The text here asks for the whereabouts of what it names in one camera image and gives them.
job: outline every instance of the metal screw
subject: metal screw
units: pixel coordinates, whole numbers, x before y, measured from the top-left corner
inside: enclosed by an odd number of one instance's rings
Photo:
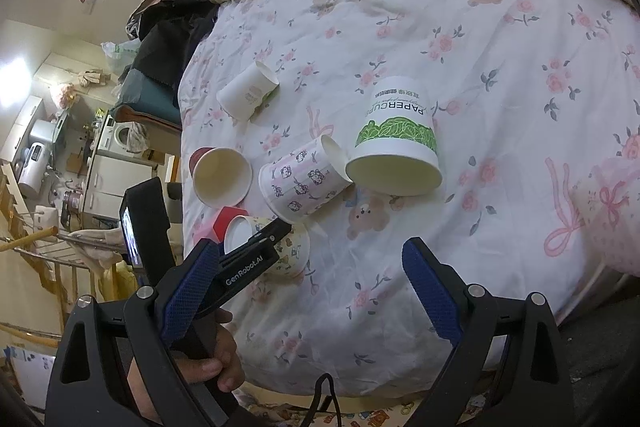
[[[86,308],[89,304],[91,304],[93,300],[94,298],[91,295],[83,295],[76,302],[78,306],[80,306],[81,308]]]
[[[472,284],[467,290],[472,297],[482,297],[484,295],[484,288],[479,284]]]
[[[142,286],[142,288],[136,292],[136,295],[141,299],[148,299],[153,294],[154,289],[152,286]]]
[[[546,299],[545,296],[542,295],[542,293],[532,293],[531,302],[533,302],[533,304],[537,304],[538,306],[542,306],[546,302]]]

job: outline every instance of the black cable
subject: black cable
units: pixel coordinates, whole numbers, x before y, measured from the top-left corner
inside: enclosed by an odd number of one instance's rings
[[[305,418],[302,420],[300,427],[309,427],[311,425],[311,422],[314,420],[314,416],[316,415],[316,413],[318,413],[320,399],[322,398],[322,384],[324,383],[325,380],[329,381],[330,397],[334,403],[335,415],[338,420],[338,427],[342,427],[342,416],[340,415],[340,405],[338,404],[338,397],[335,396],[334,379],[331,375],[329,375],[329,373],[325,373],[324,375],[322,375],[320,378],[316,380],[316,389],[314,391],[314,399],[311,401],[311,406],[309,407],[309,410],[307,411]]]

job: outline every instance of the bright ceiling light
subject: bright ceiling light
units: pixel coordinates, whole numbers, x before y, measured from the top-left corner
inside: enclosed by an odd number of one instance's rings
[[[31,75],[23,58],[0,68],[0,105],[9,107],[24,101],[31,89]]]

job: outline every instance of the cabinet door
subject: cabinet door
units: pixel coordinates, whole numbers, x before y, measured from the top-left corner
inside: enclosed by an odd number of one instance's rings
[[[123,197],[125,190],[150,179],[152,174],[151,167],[147,165],[94,156],[89,186],[91,190]]]
[[[45,118],[44,102],[39,96],[31,95],[24,102],[18,118],[15,119],[15,123],[27,127],[32,120],[37,120],[38,118]]]
[[[23,139],[26,137],[27,127],[24,125],[14,124],[11,127],[11,131],[9,131],[9,136],[6,137],[6,141],[2,146],[2,151],[0,152],[0,159],[12,163],[17,159],[20,154],[20,144],[23,142]]]
[[[92,216],[120,219],[121,196],[103,194],[102,192],[90,192],[85,196],[84,213]]]

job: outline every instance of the bed sheet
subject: bed sheet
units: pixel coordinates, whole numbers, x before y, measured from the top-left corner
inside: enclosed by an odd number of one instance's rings
[[[327,371],[341,396],[428,388],[450,346],[402,272],[414,236],[494,295],[539,291],[555,312],[573,305],[600,258],[569,191],[604,158],[640,152],[638,36],[620,0],[223,5],[180,85],[183,158],[227,146],[257,172],[321,134],[348,148],[373,85],[401,74],[428,88],[444,174],[429,196],[352,187],[312,215],[304,271],[258,279],[229,304],[248,380],[313,394]],[[216,92],[254,59],[280,88],[238,123]],[[198,201],[186,161],[182,179],[188,251],[216,211]],[[255,179],[243,204],[271,216]]]

